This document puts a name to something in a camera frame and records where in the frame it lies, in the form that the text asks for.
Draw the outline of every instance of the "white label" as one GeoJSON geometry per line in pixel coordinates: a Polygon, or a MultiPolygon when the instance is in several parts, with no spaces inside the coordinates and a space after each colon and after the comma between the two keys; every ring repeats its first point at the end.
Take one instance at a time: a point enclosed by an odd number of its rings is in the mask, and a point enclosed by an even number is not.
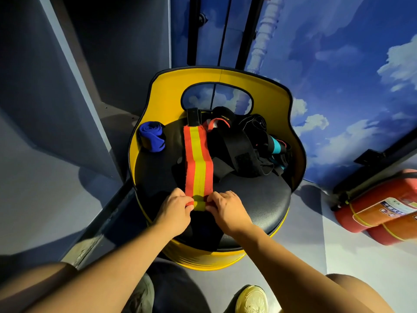
{"type": "Polygon", "coordinates": [[[399,200],[395,198],[386,198],[385,200],[380,202],[385,208],[394,212],[398,215],[407,215],[417,211],[417,209],[413,209],[404,203],[401,203],[399,200]]]}

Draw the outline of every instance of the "hand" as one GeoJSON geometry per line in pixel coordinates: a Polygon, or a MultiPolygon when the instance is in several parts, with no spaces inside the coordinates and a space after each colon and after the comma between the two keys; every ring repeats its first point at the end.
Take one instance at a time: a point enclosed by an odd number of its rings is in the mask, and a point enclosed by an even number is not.
{"type": "Polygon", "coordinates": [[[193,201],[181,189],[174,189],[162,203],[155,224],[163,226],[171,238],[180,235],[190,224],[190,212],[194,209],[194,205],[185,205],[193,201]]]}
{"type": "Polygon", "coordinates": [[[213,192],[207,198],[207,202],[211,201],[216,203],[217,208],[206,205],[206,210],[214,216],[217,225],[226,235],[235,238],[236,235],[243,233],[253,225],[236,193],[232,191],[213,192]]]}

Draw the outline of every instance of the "person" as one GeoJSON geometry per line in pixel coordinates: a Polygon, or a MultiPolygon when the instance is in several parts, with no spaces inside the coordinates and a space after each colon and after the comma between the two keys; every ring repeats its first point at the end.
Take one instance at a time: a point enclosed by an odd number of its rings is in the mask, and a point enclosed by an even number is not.
{"type": "MultiPolygon", "coordinates": [[[[182,190],[175,189],[165,199],[153,225],[132,241],[79,273],[66,264],[35,268],[4,285],[0,289],[0,303],[15,298],[15,304],[24,306],[32,301],[25,311],[30,313],[152,312],[154,290],[146,270],[164,246],[189,225],[193,205],[186,204],[191,201],[182,190]]],[[[252,223],[232,191],[213,192],[207,201],[216,205],[206,209],[217,225],[243,247],[285,313],[393,312],[361,280],[347,275],[325,276],[275,242],[252,223]]],[[[239,295],[235,311],[266,313],[267,303],[265,292],[252,285],[239,295]]]]}

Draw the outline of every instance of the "yellow chair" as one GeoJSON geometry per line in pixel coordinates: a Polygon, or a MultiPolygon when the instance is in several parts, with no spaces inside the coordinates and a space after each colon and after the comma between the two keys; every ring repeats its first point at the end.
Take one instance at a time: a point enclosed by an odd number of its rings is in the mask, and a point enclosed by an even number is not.
{"type": "MultiPolygon", "coordinates": [[[[306,155],[289,121],[290,91],[273,80],[252,73],[199,66],[165,70],[154,77],[145,110],[133,129],[128,150],[129,170],[139,206],[148,222],[152,223],[166,195],[185,182],[185,177],[184,180],[176,179],[174,171],[177,160],[184,155],[182,128],[186,125],[186,112],[181,106],[181,98],[190,86],[198,83],[217,83],[248,92],[253,103],[251,113],[262,115],[268,133],[291,145],[293,164],[286,171],[285,180],[275,174],[257,178],[230,174],[221,183],[213,185],[215,191],[237,193],[254,224],[273,236],[288,213],[291,193],[303,178],[306,155]],[[162,152],[141,151],[138,127],[147,121],[159,121],[165,125],[166,147],[162,152]]],[[[171,240],[163,252],[179,265],[196,270],[222,269],[245,255],[231,237],[221,232],[206,211],[192,212],[190,226],[171,240]]]]}

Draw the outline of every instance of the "pile of straps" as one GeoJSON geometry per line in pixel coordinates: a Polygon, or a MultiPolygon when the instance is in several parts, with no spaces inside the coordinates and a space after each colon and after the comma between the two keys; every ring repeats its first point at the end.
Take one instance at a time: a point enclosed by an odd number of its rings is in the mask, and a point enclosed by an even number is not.
{"type": "Polygon", "coordinates": [[[185,194],[195,200],[195,210],[205,210],[205,199],[213,191],[213,181],[227,174],[247,178],[275,173],[281,175],[291,163],[291,146],[266,132],[259,114],[235,115],[219,106],[203,116],[187,110],[184,127],[185,194]]]}

